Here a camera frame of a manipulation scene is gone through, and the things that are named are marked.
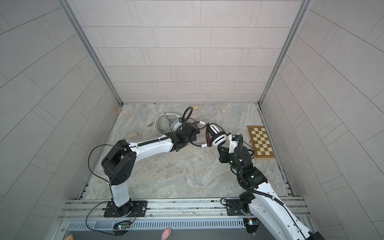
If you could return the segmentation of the black and white headphones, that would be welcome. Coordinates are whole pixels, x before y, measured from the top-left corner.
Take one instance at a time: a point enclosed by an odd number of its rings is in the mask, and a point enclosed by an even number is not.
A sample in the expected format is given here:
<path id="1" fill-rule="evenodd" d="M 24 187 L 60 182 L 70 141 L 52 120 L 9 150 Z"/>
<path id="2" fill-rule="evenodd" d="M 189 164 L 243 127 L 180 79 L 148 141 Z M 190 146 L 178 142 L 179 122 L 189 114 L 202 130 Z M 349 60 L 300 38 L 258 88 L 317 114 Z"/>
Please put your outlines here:
<path id="1" fill-rule="evenodd" d="M 227 140 L 229 139 L 229 135 L 231 134 L 231 133 L 227 133 L 218 124 L 209 124 L 203 121 L 195 122 L 195 124 L 197 126 L 202 125 L 203 127 L 201 128 L 201 130 L 206 129 L 206 132 L 205 132 L 206 143 L 195 144 L 191 142 L 191 144 L 195 147 L 200 147 L 200 148 L 220 147 L 227 142 Z"/>

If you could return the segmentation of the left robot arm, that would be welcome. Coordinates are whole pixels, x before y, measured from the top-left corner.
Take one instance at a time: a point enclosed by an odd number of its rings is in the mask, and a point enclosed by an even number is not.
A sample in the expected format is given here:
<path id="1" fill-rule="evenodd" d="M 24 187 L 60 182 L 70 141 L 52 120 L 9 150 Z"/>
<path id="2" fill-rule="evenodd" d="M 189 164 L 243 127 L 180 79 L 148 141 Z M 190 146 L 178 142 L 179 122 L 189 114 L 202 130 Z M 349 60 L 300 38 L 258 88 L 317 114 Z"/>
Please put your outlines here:
<path id="1" fill-rule="evenodd" d="M 127 180 L 136 162 L 162 153 L 178 152 L 197 140 L 200 130 L 189 123 L 193 107 L 188 107 L 181 117 L 181 124 L 172 132 L 159 138 L 140 143 L 128 143 L 125 139 L 110 145 L 111 150 L 102 160 L 104 173 L 108 177 L 112 200 L 106 217 L 126 217 L 134 212 Z"/>

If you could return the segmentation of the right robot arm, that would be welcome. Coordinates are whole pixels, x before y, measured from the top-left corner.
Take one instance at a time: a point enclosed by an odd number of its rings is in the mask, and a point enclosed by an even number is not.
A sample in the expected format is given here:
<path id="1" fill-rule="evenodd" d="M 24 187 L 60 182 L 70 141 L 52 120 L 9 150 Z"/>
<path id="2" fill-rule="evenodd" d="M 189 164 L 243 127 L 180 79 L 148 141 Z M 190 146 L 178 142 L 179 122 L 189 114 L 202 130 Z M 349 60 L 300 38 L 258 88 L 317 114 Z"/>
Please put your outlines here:
<path id="1" fill-rule="evenodd" d="M 255 216 L 277 240 L 323 240 L 319 232 L 311 232 L 282 202 L 263 173 L 252 163 L 244 146 L 243 135 L 230 135 L 228 148 L 218 147 L 220 162 L 236 171 L 243 212 Z"/>

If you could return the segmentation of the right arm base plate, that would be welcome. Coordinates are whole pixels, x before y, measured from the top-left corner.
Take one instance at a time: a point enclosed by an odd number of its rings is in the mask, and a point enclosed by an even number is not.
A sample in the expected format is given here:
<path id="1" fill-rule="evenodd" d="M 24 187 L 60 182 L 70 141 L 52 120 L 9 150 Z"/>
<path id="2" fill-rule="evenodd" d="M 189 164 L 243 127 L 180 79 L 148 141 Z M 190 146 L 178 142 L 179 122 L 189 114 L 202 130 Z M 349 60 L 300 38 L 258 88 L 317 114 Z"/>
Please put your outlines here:
<path id="1" fill-rule="evenodd" d="M 239 199 L 225 199 L 224 202 L 228 216 L 252 216 L 250 210 L 246 209 Z"/>

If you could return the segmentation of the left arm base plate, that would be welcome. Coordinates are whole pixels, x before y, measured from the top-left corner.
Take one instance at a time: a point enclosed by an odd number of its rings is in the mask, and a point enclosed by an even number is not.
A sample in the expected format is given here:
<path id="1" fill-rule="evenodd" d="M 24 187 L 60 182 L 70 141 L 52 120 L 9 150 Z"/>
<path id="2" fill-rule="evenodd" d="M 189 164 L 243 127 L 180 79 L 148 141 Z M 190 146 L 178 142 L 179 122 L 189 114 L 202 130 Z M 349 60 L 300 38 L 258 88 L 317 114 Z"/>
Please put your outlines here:
<path id="1" fill-rule="evenodd" d="M 147 201 L 128 201 L 121 207 L 117 207 L 113 201 L 109 201 L 104 212 L 105 218 L 144 217 L 147 210 Z"/>

